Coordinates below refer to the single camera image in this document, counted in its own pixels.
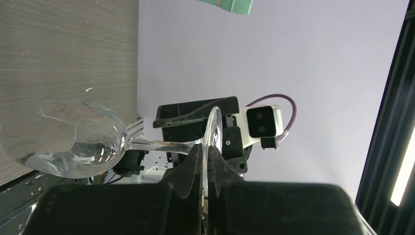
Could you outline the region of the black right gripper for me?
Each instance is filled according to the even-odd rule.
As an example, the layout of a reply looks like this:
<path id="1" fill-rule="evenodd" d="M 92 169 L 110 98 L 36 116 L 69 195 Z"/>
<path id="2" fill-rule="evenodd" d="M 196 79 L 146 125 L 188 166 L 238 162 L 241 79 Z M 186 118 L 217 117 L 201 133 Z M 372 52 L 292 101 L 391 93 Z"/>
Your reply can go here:
<path id="1" fill-rule="evenodd" d="M 220 109 L 223 121 L 222 156 L 238 174 L 248 171 L 247 158 L 251 147 L 243 147 L 242 134 L 237 126 L 239 113 L 235 96 L 161 105 L 157 109 L 153 128 L 162 128 L 164 141 L 187 142 L 200 139 L 206 129 L 207 118 L 214 107 Z"/>

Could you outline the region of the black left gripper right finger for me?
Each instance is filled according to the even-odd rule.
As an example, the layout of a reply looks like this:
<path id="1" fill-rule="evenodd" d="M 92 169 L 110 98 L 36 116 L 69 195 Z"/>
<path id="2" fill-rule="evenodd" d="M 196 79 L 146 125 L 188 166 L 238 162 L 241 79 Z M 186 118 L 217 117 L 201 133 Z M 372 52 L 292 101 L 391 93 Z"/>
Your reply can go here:
<path id="1" fill-rule="evenodd" d="M 243 181 L 243 178 L 225 162 L 219 149 L 210 146 L 207 152 L 207 233 L 209 235 L 221 235 L 227 231 L 229 207 L 226 190 L 230 183 Z"/>

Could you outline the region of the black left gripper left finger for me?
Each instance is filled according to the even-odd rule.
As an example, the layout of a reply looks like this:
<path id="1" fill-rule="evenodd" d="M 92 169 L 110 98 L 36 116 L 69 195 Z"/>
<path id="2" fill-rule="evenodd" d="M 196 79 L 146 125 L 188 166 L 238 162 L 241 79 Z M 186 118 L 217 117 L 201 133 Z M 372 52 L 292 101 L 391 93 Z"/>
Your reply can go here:
<path id="1" fill-rule="evenodd" d="M 196 144 L 185 160 L 160 182 L 167 192 L 162 204 L 165 235 L 201 233 L 202 166 L 203 148 L 201 144 Z"/>

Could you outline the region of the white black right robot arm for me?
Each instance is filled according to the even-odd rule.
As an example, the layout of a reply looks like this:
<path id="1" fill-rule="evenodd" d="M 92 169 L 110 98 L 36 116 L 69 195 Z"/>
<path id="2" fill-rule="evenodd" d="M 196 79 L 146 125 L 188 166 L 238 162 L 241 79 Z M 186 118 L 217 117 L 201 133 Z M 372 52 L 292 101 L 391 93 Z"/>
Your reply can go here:
<path id="1" fill-rule="evenodd" d="M 247 159 L 250 156 L 252 146 L 243 147 L 242 144 L 242 127 L 237 125 L 236 114 L 239 112 L 239 105 L 237 97 L 225 97 L 209 100 L 199 100 L 192 102 L 176 103 L 161 105 L 158 107 L 156 119 L 153 122 L 154 128 L 161 128 L 162 137 L 164 141 L 176 141 L 184 142 L 193 139 L 199 139 L 204 134 L 203 127 L 206 127 L 208 108 L 217 106 L 220 108 L 223 119 L 223 145 L 222 156 L 225 162 L 238 174 L 246 173 Z M 170 126 L 162 126 L 162 120 L 164 119 L 178 119 L 189 117 L 191 120 L 196 118 L 206 118 L 204 120 L 198 120 L 193 123 L 185 123 L 182 120 L 179 124 Z M 143 118 L 137 118 L 136 122 L 127 125 L 127 133 L 132 137 L 142 137 L 144 130 Z M 117 179 L 114 174 L 120 177 L 131 177 L 132 175 L 144 175 L 150 174 L 149 169 L 142 165 L 144 156 L 149 154 L 149 151 L 143 150 L 129 150 L 124 154 L 124 157 L 119 163 L 115 165 L 111 170 L 114 172 L 112 175 L 108 175 L 108 182 L 116 182 Z M 173 167 L 178 166 L 184 161 L 184 155 L 177 155 L 172 157 L 171 153 L 167 153 L 165 158 L 167 163 L 173 163 Z"/>

